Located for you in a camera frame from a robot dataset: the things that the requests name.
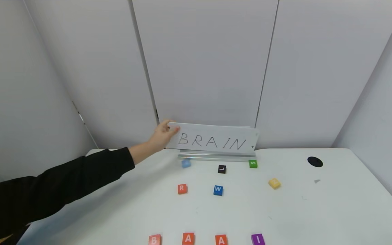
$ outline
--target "black circle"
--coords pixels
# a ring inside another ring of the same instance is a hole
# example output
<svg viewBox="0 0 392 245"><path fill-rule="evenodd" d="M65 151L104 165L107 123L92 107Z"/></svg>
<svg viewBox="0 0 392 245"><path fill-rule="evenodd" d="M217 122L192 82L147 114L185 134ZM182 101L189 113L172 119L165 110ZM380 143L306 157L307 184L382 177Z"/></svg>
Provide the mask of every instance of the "black circle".
<svg viewBox="0 0 392 245"><path fill-rule="evenodd" d="M314 167L321 167L323 166L322 160L317 157L308 157L308 163Z"/></svg>

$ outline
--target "finger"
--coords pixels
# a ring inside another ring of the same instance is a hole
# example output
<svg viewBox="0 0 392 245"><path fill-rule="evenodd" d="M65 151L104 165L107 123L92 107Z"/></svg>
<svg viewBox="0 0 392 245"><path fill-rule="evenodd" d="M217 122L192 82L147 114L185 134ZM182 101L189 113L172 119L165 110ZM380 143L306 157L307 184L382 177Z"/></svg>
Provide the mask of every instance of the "finger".
<svg viewBox="0 0 392 245"><path fill-rule="evenodd" d="M167 126L167 124L168 124L170 121L171 121L171 120L169 120L169 119L164 120L164 121L162 121L158 126L159 126L159 127L165 128L165 127Z"/></svg>
<svg viewBox="0 0 392 245"><path fill-rule="evenodd" d="M179 126L172 128L167 132L169 138L172 138L181 128Z"/></svg>

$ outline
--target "orange letter block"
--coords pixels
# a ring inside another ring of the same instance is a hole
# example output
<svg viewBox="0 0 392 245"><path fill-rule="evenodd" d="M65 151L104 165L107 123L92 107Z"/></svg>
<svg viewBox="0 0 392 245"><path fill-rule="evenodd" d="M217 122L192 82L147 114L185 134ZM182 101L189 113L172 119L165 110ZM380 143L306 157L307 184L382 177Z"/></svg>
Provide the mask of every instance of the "orange letter block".
<svg viewBox="0 0 392 245"><path fill-rule="evenodd" d="M182 233L182 245L193 245L195 243L195 234L193 232Z"/></svg>
<svg viewBox="0 0 392 245"><path fill-rule="evenodd" d="M216 235L216 245L228 245L226 235Z"/></svg>
<svg viewBox="0 0 392 245"><path fill-rule="evenodd" d="M148 245L161 245L161 235L156 234L156 235L149 236Z"/></svg>
<svg viewBox="0 0 392 245"><path fill-rule="evenodd" d="M187 193L187 184L179 184L178 185L178 194Z"/></svg>

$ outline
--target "sign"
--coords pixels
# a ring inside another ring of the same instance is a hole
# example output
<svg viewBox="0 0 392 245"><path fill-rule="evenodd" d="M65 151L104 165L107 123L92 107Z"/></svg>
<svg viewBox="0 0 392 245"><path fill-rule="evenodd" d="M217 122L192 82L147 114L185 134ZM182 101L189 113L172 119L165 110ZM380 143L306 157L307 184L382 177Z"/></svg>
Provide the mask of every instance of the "sign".
<svg viewBox="0 0 392 245"><path fill-rule="evenodd" d="M249 127L214 126L170 122L181 130L167 145L171 149L248 153L255 150L260 131Z"/></svg>

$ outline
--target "table surface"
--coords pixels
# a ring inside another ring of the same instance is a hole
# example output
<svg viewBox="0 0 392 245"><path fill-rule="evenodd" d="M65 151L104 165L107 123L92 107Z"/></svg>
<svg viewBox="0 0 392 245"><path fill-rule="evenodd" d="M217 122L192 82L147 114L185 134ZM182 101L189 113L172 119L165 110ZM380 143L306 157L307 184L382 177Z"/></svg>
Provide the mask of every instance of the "table surface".
<svg viewBox="0 0 392 245"><path fill-rule="evenodd" d="M248 163L193 160L183 169L178 150L152 155L119 180L34 222L19 244L392 245L392 197L349 149L260 149ZM311 166L310 156L323 161ZM227 166L218 174L219 164ZM268 181L277 178L274 190ZM186 183L188 193L178 195ZM213 195L214 185L224 187Z"/></svg>

